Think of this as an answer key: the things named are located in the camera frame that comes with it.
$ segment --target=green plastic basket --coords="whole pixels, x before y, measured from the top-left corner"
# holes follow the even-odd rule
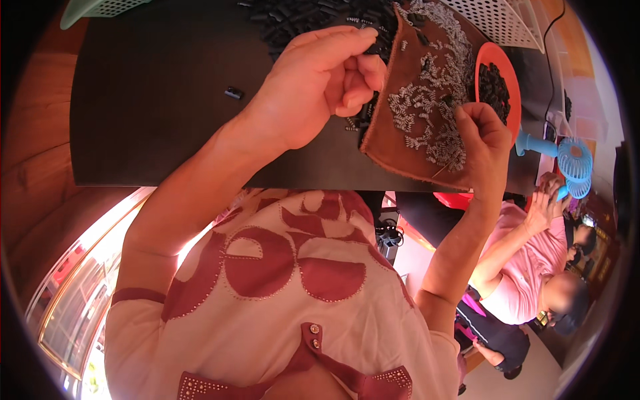
[[[82,17],[115,17],[151,0],[71,0],[60,20],[60,29],[68,29]]]

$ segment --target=blue fan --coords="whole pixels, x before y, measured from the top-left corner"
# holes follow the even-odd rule
[[[574,198],[583,198],[589,193],[593,156],[582,140],[565,138],[560,145],[556,145],[552,141],[532,137],[521,127],[515,145],[518,156],[524,156],[524,150],[533,150],[557,157],[558,168],[566,178],[566,185],[558,191],[558,200],[564,199],[569,193]]]

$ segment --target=hand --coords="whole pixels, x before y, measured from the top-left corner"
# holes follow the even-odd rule
[[[557,201],[560,186],[562,181],[559,179],[543,179],[531,196],[531,206],[522,223],[529,235],[535,236],[549,229],[551,221],[562,215],[562,202]]]
[[[540,177],[540,186],[543,188],[551,186],[560,188],[563,185],[564,179],[553,172],[545,172],[545,174]],[[571,194],[569,194],[562,201],[556,202],[554,218],[562,216],[563,211],[569,206],[572,198]]]
[[[467,151],[465,168],[474,199],[498,207],[507,185],[511,131],[486,103],[467,103],[454,114]]]
[[[569,248],[569,251],[566,252],[566,261],[573,261],[573,259],[575,258],[575,255],[578,253],[578,250],[572,246],[571,248]]]
[[[387,74],[379,56],[362,54],[376,36],[373,28],[334,26],[293,39],[239,116],[253,127],[245,141],[281,154],[308,144],[331,115],[360,112]]]

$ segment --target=orange bowl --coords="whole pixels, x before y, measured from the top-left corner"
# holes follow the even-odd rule
[[[522,117],[522,107],[520,103],[520,86],[518,78],[509,58],[504,51],[493,42],[486,42],[480,47],[478,57],[476,58],[476,74],[474,76],[476,88],[476,101],[480,101],[480,91],[478,90],[478,74],[480,73],[480,64],[489,67],[490,63],[494,63],[500,70],[500,76],[504,78],[504,83],[509,90],[509,104],[511,110],[507,116],[507,128],[511,131],[511,146],[516,143],[518,131],[520,130],[520,119]]]

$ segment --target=brown cloth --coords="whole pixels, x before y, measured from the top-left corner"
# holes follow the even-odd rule
[[[424,57],[427,52],[431,52],[438,56],[434,64],[442,67],[445,65],[444,54],[452,53],[447,48],[436,50],[433,47],[423,45],[418,39],[415,28],[411,27],[400,17],[397,10],[396,15],[398,18],[398,30],[394,38],[391,58],[387,66],[387,84],[378,97],[376,108],[371,118],[371,125],[362,140],[360,151],[385,169],[405,177],[426,180],[468,191],[470,188],[468,170],[464,167],[460,171],[450,172],[448,168],[445,167],[443,169],[442,165],[428,161],[423,148],[415,149],[406,146],[405,134],[412,137],[422,135],[426,126],[426,121],[423,118],[415,119],[410,134],[398,129],[394,125],[394,114],[390,110],[388,102],[389,94],[398,93],[401,87],[405,87],[409,83],[413,83],[416,86],[422,85],[430,87],[427,81],[419,78],[421,69],[420,59]],[[454,17],[460,22],[462,30],[472,45],[473,60],[475,61],[480,46],[487,42],[487,39],[480,30],[457,12],[454,12]],[[427,36],[430,42],[440,40],[443,44],[449,43],[444,29],[439,28],[438,25],[431,22],[428,18],[425,21],[425,26],[420,30]],[[403,40],[407,41],[404,51],[401,50]],[[443,94],[448,94],[445,93],[445,91],[449,91],[446,86],[444,90],[435,90],[438,98]],[[430,120],[434,125],[434,129],[432,129],[433,132],[438,132],[445,122],[438,111],[432,112]],[[430,139],[430,142],[435,143],[435,141],[434,137]]]

